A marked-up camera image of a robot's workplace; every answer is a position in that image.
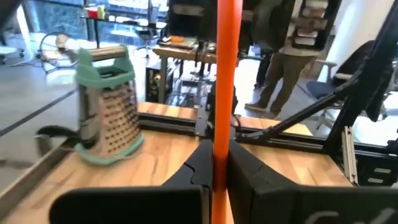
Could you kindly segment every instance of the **window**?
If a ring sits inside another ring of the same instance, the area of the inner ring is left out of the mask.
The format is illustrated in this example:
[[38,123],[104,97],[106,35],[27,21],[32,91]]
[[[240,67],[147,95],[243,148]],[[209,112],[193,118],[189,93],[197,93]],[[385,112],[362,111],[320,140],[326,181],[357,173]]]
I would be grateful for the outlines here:
[[56,2],[68,2],[69,4],[29,1],[34,32],[48,34],[62,31],[75,39],[86,39],[87,26],[85,20],[81,18],[83,15],[82,1],[56,0]]

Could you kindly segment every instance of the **shoe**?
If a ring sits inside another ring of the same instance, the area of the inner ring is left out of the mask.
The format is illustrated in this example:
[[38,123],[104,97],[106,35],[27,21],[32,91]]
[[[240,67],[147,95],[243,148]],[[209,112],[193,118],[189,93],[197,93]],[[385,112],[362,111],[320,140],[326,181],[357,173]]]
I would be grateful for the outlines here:
[[280,114],[275,114],[273,112],[267,111],[262,118],[278,120],[280,118]]
[[267,112],[266,107],[263,108],[263,107],[259,106],[257,103],[246,103],[244,105],[244,107],[249,110],[254,110],[254,111],[259,111],[259,112]]

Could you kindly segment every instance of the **orange rod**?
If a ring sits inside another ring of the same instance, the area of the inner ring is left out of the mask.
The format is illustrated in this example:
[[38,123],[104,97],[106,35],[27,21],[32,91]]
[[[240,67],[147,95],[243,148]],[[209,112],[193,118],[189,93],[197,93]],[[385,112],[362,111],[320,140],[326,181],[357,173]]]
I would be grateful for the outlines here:
[[226,223],[226,166],[243,0],[218,0],[212,224]]

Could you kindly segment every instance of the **khaki pants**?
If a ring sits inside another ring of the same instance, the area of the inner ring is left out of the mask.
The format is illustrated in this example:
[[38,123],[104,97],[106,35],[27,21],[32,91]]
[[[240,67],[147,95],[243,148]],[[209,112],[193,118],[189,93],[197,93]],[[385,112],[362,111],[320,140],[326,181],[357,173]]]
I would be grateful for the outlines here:
[[282,88],[270,108],[272,113],[279,114],[290,98],[293,88],[299,80],[300,72],[313,58],[314,56],[293,56],[280,52],[275,53],[271,58],[271,64],[266,75],[266,84],[260,95],[258,105],[263,108],[268,106],[276,84],[283,78]]

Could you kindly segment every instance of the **wooden tabletop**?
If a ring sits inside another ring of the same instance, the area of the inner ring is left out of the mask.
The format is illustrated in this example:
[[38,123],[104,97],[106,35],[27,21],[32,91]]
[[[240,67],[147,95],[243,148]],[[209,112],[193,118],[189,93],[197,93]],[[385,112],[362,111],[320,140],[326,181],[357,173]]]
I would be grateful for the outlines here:
[[[152,48],[152,51],[160,57],[172,57],[182,60],[195,60],[196,50],[180,49],[176,47],[161,47],[159,45]],[[216,63],[215,54],[204,54],[198,57],[199,62]]]
[[[190,108],[141,103],[140,112],[196,118]],[[274,121],[242,118],[243,126],[263,128]],[[198,138],[155,131],[143,131],[143,145],[129,158],[110,166],[93,166],[70,153],[32,193],[4,220],[7,224],[48,223],[48,210],[62,193],[82,187],[122,187],[160,185],[165,182],[200,143]],[[289,132],[309,134],[298,124]],[[289,151],[263,146],[243,146],[280,174],[299,184],[349,186],[336,164],[326,155]],[[228,223],[232,223],[228,209]]]

